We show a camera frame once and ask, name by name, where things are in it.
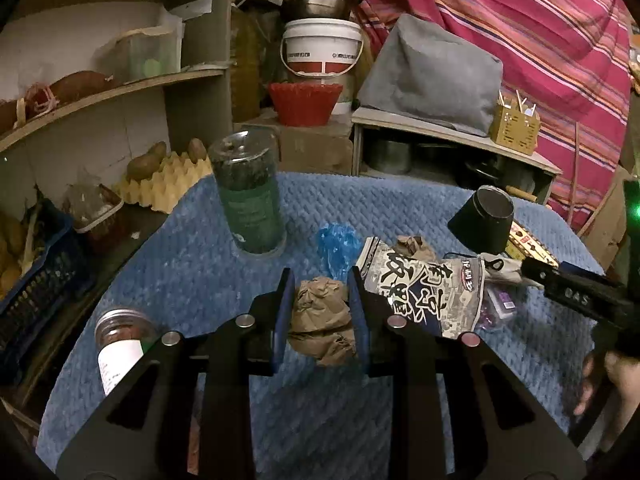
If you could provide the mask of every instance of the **white label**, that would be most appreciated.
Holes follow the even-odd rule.
[[[98,354],[98,367],[100,368],[100,378],[104,394],[109,395],[127,375],[133,365],[142,357],[142,345],[137,339],[127,339],[116,341],[105,346]]]

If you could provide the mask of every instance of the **black lampshade-shaped cup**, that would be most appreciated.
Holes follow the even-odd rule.
[[[507,246],[513,211],[511,197],[503,190],[481,186],[447,226],[472,251],[500,254]]]

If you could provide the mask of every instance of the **blue crumpled plastic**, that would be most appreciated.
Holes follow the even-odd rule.
[[[346,282],[347,273],[356,263],[363,246],[356,229],[349,224],[325,224],[316,237],[324,272],[334,280]]]

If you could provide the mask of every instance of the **blue crate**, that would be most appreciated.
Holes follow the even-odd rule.
[[[45,200],[38,216],[47,240],[31,269],[0,302],[0,383],[16,383],[21,359],[66,301],[93,285],[73,219]]]

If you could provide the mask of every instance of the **red plastic bowl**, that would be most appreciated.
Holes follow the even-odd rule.
[[[342,85],[271,83],[269,95],[285,126],[324,126],[342,92]]]

